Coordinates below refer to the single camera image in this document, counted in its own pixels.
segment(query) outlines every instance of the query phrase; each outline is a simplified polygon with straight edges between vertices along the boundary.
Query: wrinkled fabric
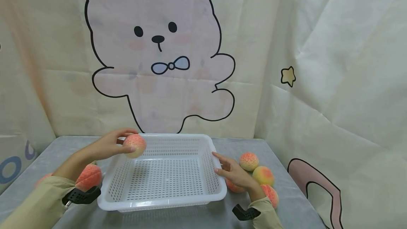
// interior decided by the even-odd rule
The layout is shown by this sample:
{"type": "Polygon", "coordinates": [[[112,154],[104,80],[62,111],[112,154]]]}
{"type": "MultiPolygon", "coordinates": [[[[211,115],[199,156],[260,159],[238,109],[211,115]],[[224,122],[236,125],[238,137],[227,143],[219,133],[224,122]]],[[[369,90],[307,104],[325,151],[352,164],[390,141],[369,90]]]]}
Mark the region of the wrinkled fabric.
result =
{"type": "Polygon", "coordinates": [[[0,90],[0,194],[37,158],[38,153],[23,134],[6,106],[0,90]]]}
{"type": "Polygon", "coordinates": [[[7,1],[57,136],[253,137],[279,0],[7,1]]]}
{"type": "Polygon", "coordinates": [[[407,225],[407,0],[281,0],[255,136],[330,229],[407,225]]]}

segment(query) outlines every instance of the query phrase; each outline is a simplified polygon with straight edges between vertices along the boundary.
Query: white plastic basket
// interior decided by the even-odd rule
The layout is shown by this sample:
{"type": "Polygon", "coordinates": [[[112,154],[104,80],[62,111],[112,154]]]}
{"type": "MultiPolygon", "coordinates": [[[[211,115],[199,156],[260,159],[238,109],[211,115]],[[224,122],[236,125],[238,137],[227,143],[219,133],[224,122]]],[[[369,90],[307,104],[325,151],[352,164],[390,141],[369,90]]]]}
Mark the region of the white plastic basket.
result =
{"type": "Polygon", "coordinates": [[[147,149],[137,159],[117,155],[98,197],[106,211],[140,211],[204,205],[226,196],[220,162],[207,135],[141,134],[147,149]]]}

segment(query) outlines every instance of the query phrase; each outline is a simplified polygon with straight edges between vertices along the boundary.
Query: sleeve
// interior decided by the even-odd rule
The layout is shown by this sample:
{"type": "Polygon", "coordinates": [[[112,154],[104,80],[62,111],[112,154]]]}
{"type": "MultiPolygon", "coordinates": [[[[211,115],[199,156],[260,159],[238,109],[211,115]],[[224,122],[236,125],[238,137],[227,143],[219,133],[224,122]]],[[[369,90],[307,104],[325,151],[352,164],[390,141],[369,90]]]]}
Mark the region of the sleeve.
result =
{"type": "Polygon", "coordinates": [[[75,182],[50,176],[0,225],[0,229],[51,229],[64,215],[62,198],[75,188],[75,182]]]}
{"type": "Polygon", "coordinates": [[[249,207],[261,212],[257,218],[253,219],[255,229],[283,229],[268,197],[252,202],[249,207]]]}

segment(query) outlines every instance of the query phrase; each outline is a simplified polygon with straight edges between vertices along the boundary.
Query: basket mesh bottom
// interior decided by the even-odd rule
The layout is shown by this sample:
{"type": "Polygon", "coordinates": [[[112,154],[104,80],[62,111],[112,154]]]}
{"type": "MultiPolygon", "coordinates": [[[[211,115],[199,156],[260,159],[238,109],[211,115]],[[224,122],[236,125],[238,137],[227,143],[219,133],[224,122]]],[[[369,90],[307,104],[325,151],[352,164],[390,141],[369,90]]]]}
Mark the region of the basket mesh bottom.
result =
{"type": "Polygon", "coordinates": [[[204,194],[199,160],[137,160],[126,200],[196,196],[204,194]]]}

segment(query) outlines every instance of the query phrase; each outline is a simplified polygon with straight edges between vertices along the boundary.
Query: gray table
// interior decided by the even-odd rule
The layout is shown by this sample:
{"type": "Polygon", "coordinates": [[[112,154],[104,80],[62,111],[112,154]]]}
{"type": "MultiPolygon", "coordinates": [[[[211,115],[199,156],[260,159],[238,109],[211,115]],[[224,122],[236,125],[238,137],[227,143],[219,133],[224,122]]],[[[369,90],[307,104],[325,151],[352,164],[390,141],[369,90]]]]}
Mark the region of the gray table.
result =
{"type": "MultiPolygon", "coordinates": [[[[0,196],[0,223],[33,190],[35,183],[46,173],[53,172],[70,154],[97,140],[97,137],[63,136],[45,151],[0,196]]],[[[263,140],[213,139],[217,152],[239,159],[244,152],[253,152],[260,164],[269,167],[276,178],[274,188],[279,196],[277,214],[285,229],[325,229],[318,214],[288,175],[285,168],[263,140]]],[[[110,160],[98,161],[105,172],[110,160]]],[[[246,229],[251,222],[241,222],[231,212],[236,204],[247,208],[246,193],[228,192],[225,199],[208,205],[131,213],[106,212],[97,206],[71,205],[54,228],[166,228],[166,229],[246,229]]]]}

